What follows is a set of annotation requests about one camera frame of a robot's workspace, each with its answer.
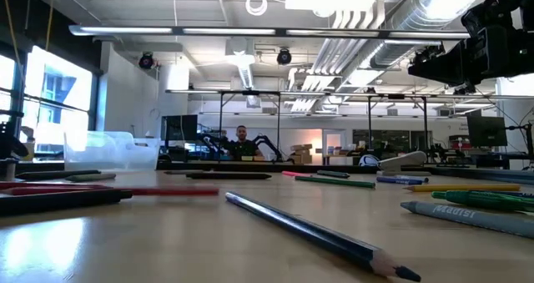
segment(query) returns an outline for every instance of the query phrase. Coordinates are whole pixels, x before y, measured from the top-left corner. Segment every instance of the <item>wooden table surface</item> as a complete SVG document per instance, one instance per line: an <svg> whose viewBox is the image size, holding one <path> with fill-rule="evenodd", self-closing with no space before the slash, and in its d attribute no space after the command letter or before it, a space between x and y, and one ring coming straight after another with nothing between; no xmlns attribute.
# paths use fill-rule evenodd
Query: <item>wooden table surface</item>
<svg viewBox="0 0 534 283"><path fill-rule="evenodd" d="M352 179L374 180L374 175ZM488 184L432 176L431 184ZM368 274L226 203L233 190L379 246L423 282L533 282L534 240L414 215L429 193L269 180L120 174L112 186L219 186L219 197L135 197L118 205L0 219L0 282L401 282ZM532 187L522 188L532 192Z"/></svg>

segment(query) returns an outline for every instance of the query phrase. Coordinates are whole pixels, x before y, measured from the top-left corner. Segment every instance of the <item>green marker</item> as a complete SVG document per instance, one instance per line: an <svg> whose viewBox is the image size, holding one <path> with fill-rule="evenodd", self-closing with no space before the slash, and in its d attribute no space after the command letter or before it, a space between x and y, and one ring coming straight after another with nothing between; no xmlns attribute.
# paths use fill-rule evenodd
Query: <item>green marker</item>
<svg viewBox="0 0 534 283"><path fill-rule="evenodd" d="M359 181L353 181L353 180L348 180L348 179L327 179L327 178L303 177L303 176L295 176L295 179L303 180L306 182L340 184L340 185L345 185L345 186L375 188L374 182L359 182Z"/></svg>
<svg viewBox="0 0 534 283"><path fill-rule="evenodd" d="M501 195L481 191L452 190L446 192L434 191L432 192L432 197L471 207L501 211L534 212L534 200L512 195Z"/></svg>

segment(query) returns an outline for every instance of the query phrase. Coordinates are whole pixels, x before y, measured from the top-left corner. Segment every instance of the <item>ceiling-mounted camera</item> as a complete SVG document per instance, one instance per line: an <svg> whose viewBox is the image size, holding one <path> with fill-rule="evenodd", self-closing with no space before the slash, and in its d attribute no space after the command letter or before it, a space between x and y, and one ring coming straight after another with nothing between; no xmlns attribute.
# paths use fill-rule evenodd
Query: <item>ceiling-mounted camera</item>
<svg viewBox="0 0 534 283"><path fill-rule="evenodd" d="M276 62L278 62L279 65L287 65L291 63L290 50L287 48L281 48L280 52L278 53L278 58L276 58Z"/></svg>
<svg viewBox="0 0 534 283"><path fill-rule="evenodd" d="M141 69L150 70L155 65L154 58L152 58L153 53L146 52L143 53L143 57L139 60L139 67Z"/></svg>

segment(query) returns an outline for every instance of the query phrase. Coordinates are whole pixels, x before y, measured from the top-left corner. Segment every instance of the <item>pink marker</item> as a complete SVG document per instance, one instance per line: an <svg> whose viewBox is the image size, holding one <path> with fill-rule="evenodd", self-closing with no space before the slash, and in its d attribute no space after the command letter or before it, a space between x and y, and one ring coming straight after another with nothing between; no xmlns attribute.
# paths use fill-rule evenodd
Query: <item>pink marker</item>
<svg viewBox="0 0 534 283"><path fill-rule="evenodd" d="M292 171L282 171L282 174L287 175L287 176L307 176L307 177L311 176L311 174L294 173Z"/></svg>

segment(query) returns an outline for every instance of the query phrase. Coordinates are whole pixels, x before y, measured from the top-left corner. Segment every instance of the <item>transparent plastic container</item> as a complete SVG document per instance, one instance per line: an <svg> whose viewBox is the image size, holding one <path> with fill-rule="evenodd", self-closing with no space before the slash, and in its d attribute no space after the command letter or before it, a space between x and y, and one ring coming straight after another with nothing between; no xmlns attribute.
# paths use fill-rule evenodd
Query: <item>transparent plastic container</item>
<svg viewBox="0 0 534 283"><path fill-rule="evenodd" d="M159 143L127 132L65 132L65 170L154 170Z"/></svg>

